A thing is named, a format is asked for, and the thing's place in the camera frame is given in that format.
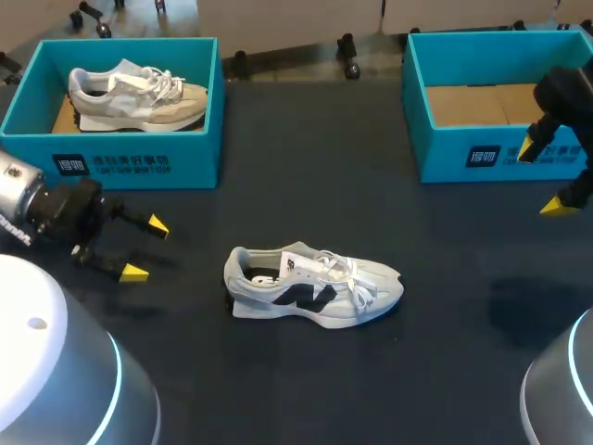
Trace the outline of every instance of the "white sneaker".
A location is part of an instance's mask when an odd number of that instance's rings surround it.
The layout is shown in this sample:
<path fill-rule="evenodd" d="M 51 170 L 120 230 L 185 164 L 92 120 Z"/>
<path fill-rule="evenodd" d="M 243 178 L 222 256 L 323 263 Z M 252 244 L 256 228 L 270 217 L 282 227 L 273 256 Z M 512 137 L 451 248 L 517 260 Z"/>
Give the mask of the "white sneaker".
<path fill-rule="evenodd" d="M 72 70 L 69 96 L 83 132 L 174 132 L 197 124 L 208 104 L 206 88 L 183 81 L 123 59 L 107 72 Z"/>
<path fill-rule="evenodd" d="M 235 248 L 224 266 L 227 307 L 238 318 L 300 315 L 328 329 L 392 309 L 404 287 L 397 271 L 303 243 L 277 250 Z"/>

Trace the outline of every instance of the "blue box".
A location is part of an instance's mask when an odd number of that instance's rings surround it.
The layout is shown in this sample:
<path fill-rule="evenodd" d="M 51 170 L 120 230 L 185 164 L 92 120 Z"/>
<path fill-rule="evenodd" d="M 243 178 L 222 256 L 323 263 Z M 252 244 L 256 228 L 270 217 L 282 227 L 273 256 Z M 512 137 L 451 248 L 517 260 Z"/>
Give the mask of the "blue box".
<path fill-rule="evenodd" d="M 207 87 L 203 131 L 51 133 L 68 92 L 70 71 L 77 67 L 107 71 L 123 58 L 170 70 L 188 83 Z M 0 139 L 9 154 L 42 169 L 49 184 L 76 182 L 87 175 L 106 189 L 213 188 L 221 152 L 224 94 L 216 39 L 42 41 L 0 127 Z M 72 175 L 70 169 L 60 172 L 57 164 L 61 160 L 75 165 L 78 174 Z"/>
<path fill-rule="evenodd" d="M 586 157 L 570 129 L 561 127 L 536 163 L 519 163 L 528 124 L 438 127 L 426 88 L 537 83 L 553 66 L 580 68 L 591 57 L 593 46 L 580 31 L 411 34 L 402 94 L 421 181 L 575 178 Z"/>

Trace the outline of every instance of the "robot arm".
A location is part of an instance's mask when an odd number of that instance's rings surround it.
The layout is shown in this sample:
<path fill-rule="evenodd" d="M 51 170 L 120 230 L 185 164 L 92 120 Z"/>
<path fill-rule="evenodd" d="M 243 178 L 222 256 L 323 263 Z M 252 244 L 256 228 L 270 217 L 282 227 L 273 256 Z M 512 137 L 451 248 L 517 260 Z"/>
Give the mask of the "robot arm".
<path fill-rule="evenodd" d="M 518 160 L 535 161 L 561 125 L 571 128 L 585 150 L 587 167 L 540 213 L 564 215 L 578 211 L 593 194 L 593 58 L 578 70 L 553 68 L 537 84 L 534 96 L 545 114 L 529 127 Z"/>
<path fill-rule="evenodd" d="M 154 214 L 132 212 L 123 201 L 104 198 L 102 192 L 102 185 L 89 179 L 51 189 L 41 170 L 0 151 L 0 230 L 26 246 L 37 236 L 47 236 L 71 248 L 78 265 L 107 273 L 121 283 L 144 282 L 148 272 L 124 260 L 97 255 L 93 243 L 104 224 L 115 218 L 163 239 L 169 229 Z"/>

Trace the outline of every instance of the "black table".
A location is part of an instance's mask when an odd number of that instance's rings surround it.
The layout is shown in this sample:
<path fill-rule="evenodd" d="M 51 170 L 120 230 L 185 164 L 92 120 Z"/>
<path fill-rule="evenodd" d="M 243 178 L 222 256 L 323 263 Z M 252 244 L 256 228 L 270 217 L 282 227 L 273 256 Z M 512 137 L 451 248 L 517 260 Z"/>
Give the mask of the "black table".
<path fill-rule="evenodd" d="M 524 445 L 524 372 L 593 306 L 593 211 L 540 217 L 558 183 L 420 185 L 399 89 L 229 84 L 219 187 L 123 193 L 157 211 L 166 242 L 106 233 L 105 252 L 139 247 L 144 286 L 75 268 L 49 243 L 3 237 L 0 251 L 45 268 L 143 364 L 163 445 Z M 342 331 L 230 317 L 231 249 L 297 240 L 397 268 L 398 311 Z M 164 313 L 109 315 L 105 299 Z"/>

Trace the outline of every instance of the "cardboard box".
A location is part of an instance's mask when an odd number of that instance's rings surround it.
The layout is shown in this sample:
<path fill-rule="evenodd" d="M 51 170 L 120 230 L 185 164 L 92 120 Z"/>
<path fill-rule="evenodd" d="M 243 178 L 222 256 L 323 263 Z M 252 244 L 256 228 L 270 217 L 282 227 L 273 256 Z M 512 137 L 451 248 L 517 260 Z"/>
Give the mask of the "cardboard box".
<path fill-rule="evenodd" d="M 580 68 L 591 57 L 579 31 L 411 34 L 402 96 L 421 181 L 574 179 L 586 156 L 569 128 L 535 163 L 517 155 L 543 115 L 535 84 L 554 66 Z"/>
<path fill-rule="evenodd" d="M 70 71 L 77 67 L 107 71 L 123 58 L 206 86 L 203 130 L 73 131 L 69 121 L 73 117 L 64 109 Z M 224 94 L 216 39 L 42 41 L 0 127 L 0 138 L 9 154 L 42 169 L 49 184 L 74 183 L 87 176 L 106 189 L 213 188 L 218 179 Z M 63 130 L 52 133 L 56 126 Z"/>
<path fill-rule="evenodd" d="M 426 88 L 437 127 L 530 125 L 544 115 L 535 83 Z"/>

